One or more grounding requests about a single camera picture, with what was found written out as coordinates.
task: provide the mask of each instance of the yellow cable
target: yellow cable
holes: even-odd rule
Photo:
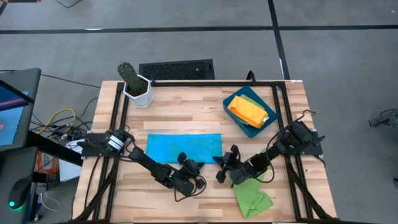
[[[70,112],[72,112],[72,114],[73,114],[73,119],[72,119],[72,121],[71,121],[71,123],[70,123],[68,129],[65,131],[65,132],[67,133],[67,132],[69,131],[69,129],[70,129],[70,126],[72,126],[73,122],[76,120],[75,112],[74,112],[72,109],[70,109],[70,108],[65,108],[65,109],[58,110],[57,112],[55,112],[55,113],[51,116],[51,118],[49,119],[49,121],[47,122],[47,124],[45,124],[45,126],[44,126],[40,131],[36,132],[36,134],[41,134],[41,133],[49,126],[49,124],[50,124],[51,121],[54,119],[54,117],[55,117],[56,115],[58,115],[59,113],[64,112],[64,111],[70,111]]]

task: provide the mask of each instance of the concrete floor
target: concrete floor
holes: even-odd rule
[[[65,4],[74,1],[63,0]],[[397,1],[278,0],[280,26],[398,24]],[[65,9],[55,1],[8,4],[0,29],[81,29],[168,26],[269,26],[260,0],[82,0]],[[368,119],[396,108],[398,30],[281,32],[291,79],[304,81],[322,142],[326,171],[342,220],[396,223],[398,140],[394,127],[370,128]],[[282,79],[273,31],[140,34],[0,35],[0,69],[39,67],[46,75],[100,85],[119,80],[116,67],[212,58],[217,79]],[[34,113],[43,122],[54,111],[81,113],[98,90],[42,77]],[[92,119],[95,104],[83,118]],[[41,210],[40,223],[68,220],[77,181],[50,196],[63,212]]]

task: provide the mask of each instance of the wooden table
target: wooden table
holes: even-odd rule
[[[109,128],[114,104],[117,82],[103,82],[99,93],[92,130],[103,133]],[[308,101],[302,82],[286,81],[290,108],[293,119],[308,109]],[[249,139],[236,123],[225,113],[222,101],[240,87],[153,87],[154,101],[146,109],[137,109],[129,103],[126,124],[134,135],[136,143],[143,150],[146,148],[149,133],[157,134],[203,134],[221,133],[223,153],[236,144],[242,154],[242,160],[261,152],[268,140],[279,130],[277,121],[263,130],[255,138]],[[275,110],[271,87],[252,88],[273,110]],[[282,94],[278,94],[282,108],[284,124],[287,124]],[[121,117],[124,95],[121,96],[116,127]],[[303,118],[309,128],[313,128],[311,116]],[[328,180],[323,164],[313,156],[302,156],[303,168],[309,191],[318,203],[331,216],[336,216]],[[88,180],[95,158],[84,161],[78,184],[73,216],[83,211],[83,204]],[[100,178],[102,159],[95,170],[88,199],[94,196]],[[224,184],[215,178],[220,167],[205,165],[201,175],[207,180],[206,190],[199,196],[187,198],[181,202],[174,201],[172,189],[166,189],[150,175],[141,165],[132,162],[121,162],[117,177],[111,222],[271,222],[295,221],[292,199],[285,161],[282,156],[274,159],[275,179],[269,184],[262,184],[261,191],[267,193],[274,205],[255,217],[245,220],[227,177]],[[267,172],[266,179],[271,177]],[[298,199],[301,214],[305,217],[305,207],[299,189]],[[104,217],[105,192],[101,204],[100,218]]]

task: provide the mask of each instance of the yellow object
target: yellow object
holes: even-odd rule
[[[228,105],[228,109],[237,117],[255,128],[261,128],[265,122],[264,119],[268,117],[265,110],[240,96],[235,96],[233,98],[231,103]]]
[[[76,120],[75,112],[74,112],[72,109],[70,109],[70,108],[65,108],[65,109],[58,110],[57,112],[55,112],[55,113],[51,116],[51,118],[49,119],[49,121],[47,122],[47,124],[45,124],[45,126],[44,126],[40,131],[36,132],[36,134],[41,134],[41,133],[49,126],[49,124],[50,124],[51,121],[54,119],[54,117],[55,117],[57,114],[59,114],[59,113],[61,113],[61,112],[64,112],[64,111],[70,111],[70,112],[72,112],[72,114],[73,114],[73,119],[72,119],[72,121],[71,121],[69,127],[72,126],[73,122]]]

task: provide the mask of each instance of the white hexagonal pot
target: white hexagonal pot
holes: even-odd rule
[[[150,103],[154,100],[154,96],[152,94],[152,87],[148,79],[146,79],[141,75],[137,76],[148,83],[147,91],[139,96],[132,96],[127,92],[127,83],[124,83],[123,93],[130,98],[131,102],[136,108],[147,108],[150,105]]]

